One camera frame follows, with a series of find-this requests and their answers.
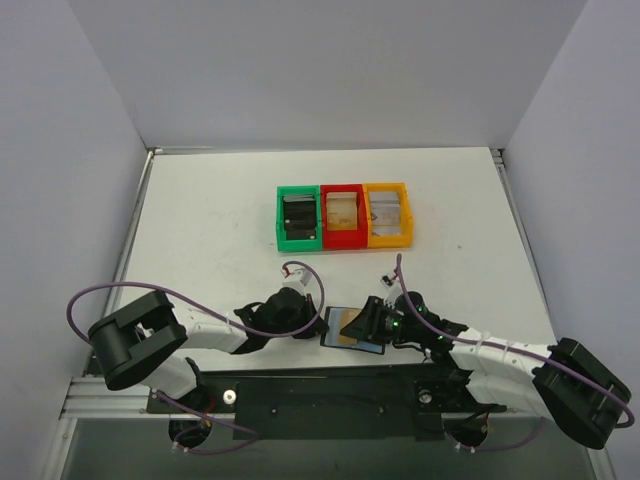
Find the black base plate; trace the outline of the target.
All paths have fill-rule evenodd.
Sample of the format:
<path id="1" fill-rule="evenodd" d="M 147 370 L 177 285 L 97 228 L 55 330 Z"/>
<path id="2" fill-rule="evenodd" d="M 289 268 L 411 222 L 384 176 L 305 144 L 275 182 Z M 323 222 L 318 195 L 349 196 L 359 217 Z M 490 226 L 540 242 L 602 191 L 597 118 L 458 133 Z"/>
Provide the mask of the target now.
<path id="1" fill-rule="evenodd" d="M 186 406 L 233 420 L 236 441 L 439 440 L 478 428 L 488 413 L 467 391 L 467 373 L 430 363 L 208 372 Z"/>

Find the red plastic bin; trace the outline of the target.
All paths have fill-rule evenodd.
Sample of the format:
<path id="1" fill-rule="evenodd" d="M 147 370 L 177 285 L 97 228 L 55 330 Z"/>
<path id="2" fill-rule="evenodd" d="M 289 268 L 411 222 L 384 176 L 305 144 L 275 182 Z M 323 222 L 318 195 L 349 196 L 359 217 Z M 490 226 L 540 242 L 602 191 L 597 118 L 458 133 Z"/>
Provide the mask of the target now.
<path id="1" fill-rule="evenodd" d="M 368 216 L 361 184 L 320 186 L 323 248 L 364 249 L 368 244 Z"/>

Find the aluminium frame rail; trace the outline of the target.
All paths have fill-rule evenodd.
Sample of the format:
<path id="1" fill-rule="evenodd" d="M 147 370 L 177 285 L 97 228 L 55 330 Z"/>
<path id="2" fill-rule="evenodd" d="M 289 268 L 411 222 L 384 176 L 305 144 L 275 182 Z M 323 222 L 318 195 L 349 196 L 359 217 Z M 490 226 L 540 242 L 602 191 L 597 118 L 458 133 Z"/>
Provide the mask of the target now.
<path id="1" fill-rule="evenodd" d="M 60 418 L 133 419 L 147 414 L 150 389 L 136 385 L 121 391 L 111 391 L 102 378 L 73 378 L 69 384 Z"/>

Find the black card holders stack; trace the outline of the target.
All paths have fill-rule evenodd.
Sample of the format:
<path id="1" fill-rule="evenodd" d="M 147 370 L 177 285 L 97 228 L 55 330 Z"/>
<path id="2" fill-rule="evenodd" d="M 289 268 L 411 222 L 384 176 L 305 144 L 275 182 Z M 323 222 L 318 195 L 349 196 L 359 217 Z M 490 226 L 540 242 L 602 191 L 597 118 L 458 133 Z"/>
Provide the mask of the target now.
<path id="1" fill-rule="evenodd" d="M 316 198 L 313 194 L 285 195 L 282 207 L 287 240 L 316 238 L 317 211 Z"/>

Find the grey cards stack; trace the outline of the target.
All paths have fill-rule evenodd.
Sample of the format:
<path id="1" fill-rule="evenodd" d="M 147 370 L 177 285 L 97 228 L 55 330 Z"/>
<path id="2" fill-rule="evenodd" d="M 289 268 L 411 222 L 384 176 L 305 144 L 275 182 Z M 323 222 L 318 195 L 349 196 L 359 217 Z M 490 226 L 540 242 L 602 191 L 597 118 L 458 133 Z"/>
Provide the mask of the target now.
<path id="1" fill-rule="evenodd" d="M 401 235 L 401 206 L 398 194 L 394 191 L 371 191 L 369 201 L 372 235 Z"/>

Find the yellow plastic bin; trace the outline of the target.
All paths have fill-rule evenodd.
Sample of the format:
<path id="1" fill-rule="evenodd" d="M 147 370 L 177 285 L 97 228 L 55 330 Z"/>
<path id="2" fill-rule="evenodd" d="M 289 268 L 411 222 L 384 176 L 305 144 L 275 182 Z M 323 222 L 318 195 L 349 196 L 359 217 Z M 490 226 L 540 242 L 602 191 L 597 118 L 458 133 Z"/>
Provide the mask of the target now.
<path id="1" fill-rule="evenodd" d="M 364 183 L 368 247 L 404 249 L 413 243 L 414 220 L 404 183 Z"/>

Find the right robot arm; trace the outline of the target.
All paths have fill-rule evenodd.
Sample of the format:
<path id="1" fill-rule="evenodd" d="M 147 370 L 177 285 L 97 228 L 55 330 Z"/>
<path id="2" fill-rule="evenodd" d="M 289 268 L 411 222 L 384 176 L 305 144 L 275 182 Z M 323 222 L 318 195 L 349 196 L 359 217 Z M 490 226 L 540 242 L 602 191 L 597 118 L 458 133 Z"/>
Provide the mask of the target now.
<path id="1" fill-rule="evenodd" d="M 342 336 L 380 346 L 419 346 L 431 361 L 458 373 L 447 383 L 449 402 L 528 411 L 555 422 L 570 439 L 595 450 L 626 428 L 631 392 L 579 342 L 554 345 L 511 342 L 445 319 L 410 291 L 393 303 L 367 299 L 341 327 Z"/>

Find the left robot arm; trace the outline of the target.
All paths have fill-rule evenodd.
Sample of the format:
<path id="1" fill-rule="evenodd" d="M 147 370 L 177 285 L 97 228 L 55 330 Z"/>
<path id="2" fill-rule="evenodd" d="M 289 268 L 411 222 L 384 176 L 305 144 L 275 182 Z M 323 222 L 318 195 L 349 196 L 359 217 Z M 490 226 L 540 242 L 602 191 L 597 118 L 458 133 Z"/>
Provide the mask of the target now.
<path id="1" fill-rule="evenodd" d="M 209 321 L 204 311 L 177 309 L 165 293 L 154 290 L 96 322 L 88 338 L 108 389 L 143 384 L 192 412 L 203 405 L 206 388 L 195 361 L 177 356 L 177 350 L 245 355 L 274 338 L 312 339 L 329 331 L 312 296 L 288 287 L 234 315 L 237 326 L 227 317 Z"/>

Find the green plastic bin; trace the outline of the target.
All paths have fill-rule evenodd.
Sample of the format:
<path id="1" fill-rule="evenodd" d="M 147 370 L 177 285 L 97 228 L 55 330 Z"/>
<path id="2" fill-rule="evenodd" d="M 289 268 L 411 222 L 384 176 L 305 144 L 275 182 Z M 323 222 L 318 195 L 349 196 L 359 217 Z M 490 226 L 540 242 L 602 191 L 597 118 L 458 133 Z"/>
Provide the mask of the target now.
<path id="1" fill-rule="evenodd" d="M 320 186 L 278 186 L 276 242 L 280 252 L 313 252 L 323 247 Z"/>

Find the beige cards stack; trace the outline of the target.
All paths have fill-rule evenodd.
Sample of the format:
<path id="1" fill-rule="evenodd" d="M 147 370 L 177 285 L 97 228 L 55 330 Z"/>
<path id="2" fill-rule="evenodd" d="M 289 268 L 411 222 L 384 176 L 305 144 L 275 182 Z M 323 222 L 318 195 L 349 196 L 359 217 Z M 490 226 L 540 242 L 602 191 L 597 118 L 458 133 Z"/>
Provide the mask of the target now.
<path id="1" fill-rule="evenodd" d="M 357 229 L 358 206 L 355 192 L 329 192 L 326 195 L 325 206 L 329 231 Z"/>

